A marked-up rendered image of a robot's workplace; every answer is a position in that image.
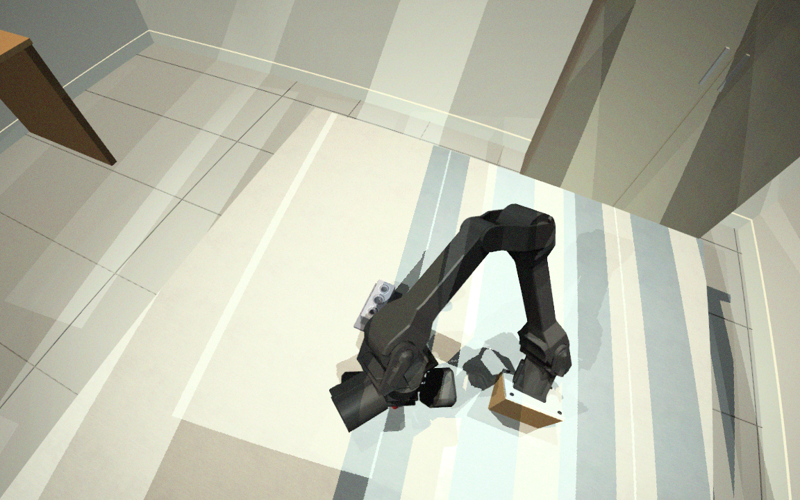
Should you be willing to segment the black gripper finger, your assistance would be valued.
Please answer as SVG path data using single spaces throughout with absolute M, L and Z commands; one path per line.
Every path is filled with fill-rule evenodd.
M 426 373 L 426 377 L 427 376 L 431 376 L 431 374 L 429 374 L 429 372 L 427 372 Z M 422 403 L 422 404 L 424 404 L 426 406 L 429 406 L 429 408 L 434 408 L 434 406 L 433 406 L 434 401 L 431 398 L 431 395 L 429 394 L 429 392 L 420 392 L 419 393 L 419 401 L 420 401 L 420 403 Z

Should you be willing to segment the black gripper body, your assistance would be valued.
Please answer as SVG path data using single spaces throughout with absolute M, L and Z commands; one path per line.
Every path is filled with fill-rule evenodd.
M 356 376 L 361 372 L 344 372 L 342 375 L 342 383 L 347 379 Z M 456 403 L 456 383 L 454 373 L 451 368 L 432 368 L 429 371 L 431 376 L 424 377 L 425 384 L 420 384 L 418 392 L 429 392 L 433 399 L 434 408 L 443 408 L 444 406 L 453 406 Z M 415 406 L 416 401 L 419 401 L 418 392 L 407 399 L 397 399 L 387 394 L 387 406 Z

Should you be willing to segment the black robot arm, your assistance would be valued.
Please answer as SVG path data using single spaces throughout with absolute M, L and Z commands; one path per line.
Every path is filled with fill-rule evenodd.
M 465 219 L 412 289 L 367 321 L 358 354 L 364 372 L 329 390 L 347 431 L 387 410 L 387 394 L 407 399 L 418 392 L 438 366 L 426 346 L 434 320 L 489 252 L 507 251 L 513 258 L 523 294 L 527 322 L 517 333 L 525 360 L 513 388 L 545 403 L 556 376 L 572 366 L 569 338 L 553 309 L 547 256 L 555 246 L 553 217 L 519 203 Z

